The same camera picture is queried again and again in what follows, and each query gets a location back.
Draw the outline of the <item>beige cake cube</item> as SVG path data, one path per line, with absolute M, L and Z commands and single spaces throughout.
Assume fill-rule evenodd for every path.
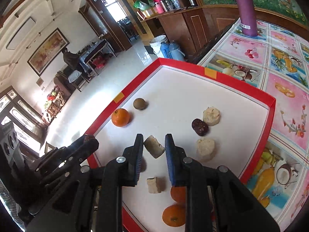
M 144 141 L 144 147 L 155 159 L 159 158 L 165 152 L 165 147 L 152 135 Z
M 148 192 L 150 194 L 159 194 L 166 189 L 166 180 L 164 177 L 150 177 L 147 179 Z

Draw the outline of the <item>tall beige cake cylinder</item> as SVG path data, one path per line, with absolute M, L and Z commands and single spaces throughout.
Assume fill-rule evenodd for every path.
M 210 160 L 215 154 L 215 141 L 210 138 L 201 138 L 196 143 L 197 154 L 202 160 Z

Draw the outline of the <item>large orange mandarin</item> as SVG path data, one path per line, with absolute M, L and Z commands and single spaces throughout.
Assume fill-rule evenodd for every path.
M 186 187 L 185 186 L 172 186 L 170 190 L 172 199 L 180 204 L 186 203 Z

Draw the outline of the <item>dark red date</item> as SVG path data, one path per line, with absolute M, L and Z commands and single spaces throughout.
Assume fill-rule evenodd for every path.
M 192 126 L 192 129 L 201 137 L 205 136 L 209 130 L 209 127 L 206 124 L 206 122 L 198 118 L 192 121 L 191 126 Z

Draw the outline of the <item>small orange mandarin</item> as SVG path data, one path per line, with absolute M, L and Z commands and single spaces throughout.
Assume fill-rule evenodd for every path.
M 123 109 L 116 109 L 112 113 L 112 123 L 117 127 L 125 127 L 130 122 L 130 113 Z

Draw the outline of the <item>brown kiwi front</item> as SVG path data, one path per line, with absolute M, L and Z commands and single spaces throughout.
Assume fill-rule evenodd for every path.
M 133 107 L 137 110 L 144 110 L 148 106 L 148 103 L 143 98 L 136 98 L 133 102 Z

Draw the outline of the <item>red tray white inside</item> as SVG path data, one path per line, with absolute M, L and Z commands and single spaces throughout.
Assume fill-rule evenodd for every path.
M 148 106 L 133 107 L 136 98 Z M 221 113 L 207 136 L 215 140 L 212 159 L 197 154 L 197 133 L 192 121 L 208 107 Z M 112 123 L 112 113 L 123 108 L 130 113 L 125 127 Z M 165 143 L 172 134 L 189 160 L 196 160 L 220 173 L 234 174 L 239 186 L 221 184 L 212 188 L 230 202 L 219 219 L 205 210 L 197 213 L 197 231 L 279 231 L 266 209 L 245 187 L 267 143 L 275 112 L 275 98 L 245 82 L 214 70 L 171 59 L 158 59 L 128 84 L 90 125 L 87 133 L 99 141 L 99 149 L 89 157 L 92 167 L 104 166 L 134 143 L 137 134 L 154 136 Z

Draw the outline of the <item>round beige cake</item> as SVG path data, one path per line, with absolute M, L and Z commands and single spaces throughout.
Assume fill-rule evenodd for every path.
M 203 111 L 203 121 L 209 126 L 217 125 L 220 118 L 221 113 L 215 107 L 208 107 L 205 111 Z

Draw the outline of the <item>person in dark clothes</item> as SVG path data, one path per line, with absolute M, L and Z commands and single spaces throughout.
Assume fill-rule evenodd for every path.
M 67 48 L 62 49 L 63 53 L 63 60 L 64 62 L 74 71 L 77 70 L 81 73 L 84 72 L 84 69 L 82 68 L 80 64 L 80 58 L 79 55 L 76 53 L 70 52 Z

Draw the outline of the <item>table with blue cloth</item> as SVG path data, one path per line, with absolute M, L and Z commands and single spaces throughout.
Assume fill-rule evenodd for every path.
M 112 54 L 114 57 L 117 57 L 114 49 L 111 44 L 106 40 L 100 40 L 90 45 L 90 47 L 80 55 L 81 64 L 90 69 L 95 75 L 98 75 L 97 71 L 92 67 L 91 61 L 95 58 L 98 53 L 103 54 L 103 51 L 107 50 L 107 54 Z

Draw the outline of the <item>light blue thermos jug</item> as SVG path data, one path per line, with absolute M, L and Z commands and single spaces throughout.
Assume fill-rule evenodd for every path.
M 177 61 L 185 61 L 185 54 L 181 51 L 178 43 L 175 41 L 169 44 L 169 58 Z

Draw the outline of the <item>white plastic bucket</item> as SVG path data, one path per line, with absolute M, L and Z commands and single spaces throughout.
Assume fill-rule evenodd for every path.
M 150 47 L 153 49 L 154 54 L 158 57 L 158 58 L 163 58 L 164 55 L 161 51 L 161 43 L 167 43 L 168 42 L 168 38 L 166 35 L 159 35 L 157 37 L 155 37 L 154 39 L 152 39 L 149 44 Z

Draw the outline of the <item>wooden sideboard cabinet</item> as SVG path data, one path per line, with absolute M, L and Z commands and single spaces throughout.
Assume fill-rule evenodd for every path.
M 156 14 L 144 21 L 159 21 L 169 41 L 177 42 L 190 57 L 238 18 L 236 5 L 204 5 Z

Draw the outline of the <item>colourful fruit print tablecloth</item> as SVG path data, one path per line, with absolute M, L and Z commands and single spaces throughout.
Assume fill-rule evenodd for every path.
M 257 30 L 247 36 L 234 20 L 195 62 L 275 98 L 270 135 L 247 188 L 281 231 L 292 231 L 308 211 L 308 42 L 262 20 Z

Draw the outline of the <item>green bag on sideboard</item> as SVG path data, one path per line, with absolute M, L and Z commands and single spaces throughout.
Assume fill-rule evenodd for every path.
M 140 0 L 136 0 L 134 2 L 134 8 L 139 9 L 141 11 L 145 11 L 145 10 L 151 9 L 151 6 L 149 6 L 148 4 L 146 4 L 146 3 L 144 3 Z

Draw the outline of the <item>pink bottle on sideboard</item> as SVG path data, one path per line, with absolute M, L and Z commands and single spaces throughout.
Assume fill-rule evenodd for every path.
M 161 5 L 161 0 L 154 0 L 154 3 L 155 3 L 155 7 L 157 9 L 157 12 L 159 14 L 162 14 L 165 12 L 165 10 L 163 9 L 162 5 Z

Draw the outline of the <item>purple thermos bottle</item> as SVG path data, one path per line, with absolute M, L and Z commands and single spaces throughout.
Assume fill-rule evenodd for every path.
M 240 25 L 245 35 L 256 37 L 257 19 L 253 0 L 236 0 L 240 15 Z

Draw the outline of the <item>framed wall painting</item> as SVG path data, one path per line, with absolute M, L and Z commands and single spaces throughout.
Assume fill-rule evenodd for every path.
M 36 75 L 41 76 L 48 65 L 69 43 L 61 30 L 57 28 L 40 44 L 27 63 Z

